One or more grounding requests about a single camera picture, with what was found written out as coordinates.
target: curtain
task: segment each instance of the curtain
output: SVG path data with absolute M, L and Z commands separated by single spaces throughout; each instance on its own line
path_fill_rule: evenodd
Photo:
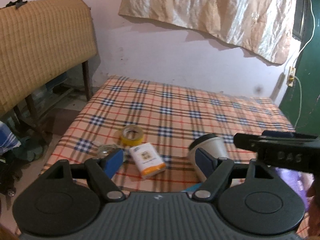
M 296 0 L 122 0 L 119 14 L 207 32 L 283 64 L 295 4 Z

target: yellow tape roll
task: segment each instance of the yellow tape roll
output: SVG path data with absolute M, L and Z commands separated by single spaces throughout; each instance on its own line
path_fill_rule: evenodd
M 138 125 L 129 124 L 121 130 L 121 142 L 128 146 L 137 146 L 142 143 L 143 130 Z

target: plaid bedsheet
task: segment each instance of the plaid bedsheet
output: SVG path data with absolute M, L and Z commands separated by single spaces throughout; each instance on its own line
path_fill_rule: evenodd
M 237 132 L 293 130 L 269 98 L 224 94 L 111 76 L 88 102 L 61 138 L 44 169 L 57 160 L 81 163 L 96 155 L 95 142 L 121 145 L 120 130 L 136 124 L 167 164 L 167 170 L 143 180 L 127 152 L 113 181 L 125 192 L 181 191 L 199 182 L 187 160 L 189 144 L 205 133 L 222 137 L 230 157 L 248 163 L 252 152 L 236 149 Z M 306 236 L 303 221 L 299 233 Z

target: white wall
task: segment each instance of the white wall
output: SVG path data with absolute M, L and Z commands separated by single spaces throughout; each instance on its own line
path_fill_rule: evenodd
M 0 7 L 9 1 L 0 0 Z M 121 0 L 84 2 L 91 7 L 99 50 L 99 56 L 89 62 L 93 86 L 103 84 L 108 74 L 119 74 L 231 95 L 268 97 L 284 69 L 208 34 L 125 19 L 118 15 Z M 291 53 L 299 47 L 300 42 L 292 39 Z M 69 75 L 75 84 L 81 82 L 79 67 Z M 276 103 L 285 89 L 283 85 Z

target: black lid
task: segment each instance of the black lid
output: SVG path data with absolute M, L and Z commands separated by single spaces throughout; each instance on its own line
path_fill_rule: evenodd
M 197 145 L 199 145 L 200 143 L 209 140 L 211 138 L 216 138 L 218 137 L 218 135 L 216 135 L 215 133 L 208 133 L 205 134 L 203 136 L 200 136 L 198 139 L 195 139 L 188 147 L 188 150 L 191 151 L 194 147 L 196 147 Z

